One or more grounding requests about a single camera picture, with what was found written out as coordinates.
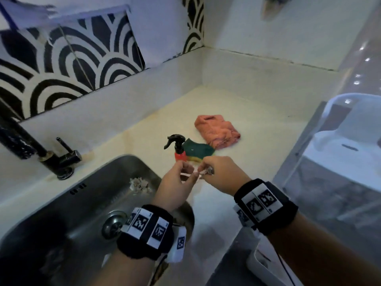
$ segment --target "white plastic chair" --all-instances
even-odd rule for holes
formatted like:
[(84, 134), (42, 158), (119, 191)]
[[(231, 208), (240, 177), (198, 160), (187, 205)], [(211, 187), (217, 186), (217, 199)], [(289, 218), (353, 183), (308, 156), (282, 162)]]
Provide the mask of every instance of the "white plastic chair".
[[(319, 131), (338, 100), (346, 103), (357, 100), (357, 103), (336, 130)], [(377, 145), (381, 138), (381, 96), (363, 93), (335, 96), (327, 102), (317, 127), (302, 147), (311, 137), (283, 187), (302, 159), (308, 158), (355, 183), (381, 192), (381, 148)]]

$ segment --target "faucet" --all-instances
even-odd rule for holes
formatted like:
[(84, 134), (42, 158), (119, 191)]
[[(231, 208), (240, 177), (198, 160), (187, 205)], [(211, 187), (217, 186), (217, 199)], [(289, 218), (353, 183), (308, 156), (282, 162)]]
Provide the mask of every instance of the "faucet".
[(59, 180), (70, 178), (74, 173), (72, 167), (82, 161), (82, 156), (77, 150), (72, 150), (61, 138), (56, 140), (68, 151), (59, 157), (53, 151), (46, 150), (35, 140), (10, 113), (10, 109), (0, 100), (0, 143), (20, 159), (28, 159), (37, 154), (38, 160)]

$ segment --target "folded rag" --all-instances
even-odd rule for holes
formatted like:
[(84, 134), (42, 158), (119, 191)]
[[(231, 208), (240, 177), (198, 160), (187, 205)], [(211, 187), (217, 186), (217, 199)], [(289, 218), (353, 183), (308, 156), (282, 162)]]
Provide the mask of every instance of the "folded rag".
[(202, 137), (214, 149), (222, 149), (235, 144), (240, 133), (222, 115), (199, 115), (194, 126)]

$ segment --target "countertop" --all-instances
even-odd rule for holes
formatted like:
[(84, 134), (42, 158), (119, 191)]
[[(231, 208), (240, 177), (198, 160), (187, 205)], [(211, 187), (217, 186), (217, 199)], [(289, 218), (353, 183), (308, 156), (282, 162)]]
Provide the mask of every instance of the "countertop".
[[(300, 90), (292, 98), (305, 97), (305, 94)], [(195, 142), (204, 142), (193, 124), (199, 114), (221, 114), (241, 133), (237, 144), (217, 151), (217, 155), (231, 156), (252, 178), (272, 180), (311, 117), (301, 118), (280, 110), (282, 104), (276, 102), (276, 96), (274, 105), (269, 105), (232, 92), (199, 86), (85, 154), (83, 163), (68, 180), (58, 181), (50, 175), (0, 205), (0, 237), (17, 222), (120, 155), (138, 156), (162, 177), (174, 164), (173, 146), (163, 150), (167, 136), (179, 133)], [(196, 183), (188, 202), (195, 215), (192, 238), (183, 261), (171, 265), (159, 284), (204, 285), (241, 229), (232, 209), (233, 198), (205, 181)]]

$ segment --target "sink drain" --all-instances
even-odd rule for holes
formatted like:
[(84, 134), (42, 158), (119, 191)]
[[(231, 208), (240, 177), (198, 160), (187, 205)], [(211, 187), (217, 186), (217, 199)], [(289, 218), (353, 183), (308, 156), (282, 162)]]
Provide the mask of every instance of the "sink drain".
[(109, 214), (102, 227), (102, 236), (106, 240), (114, 239), (120, 233), (120, 229), (127, 221), (127, 215), (122, 211), (113, 211)]

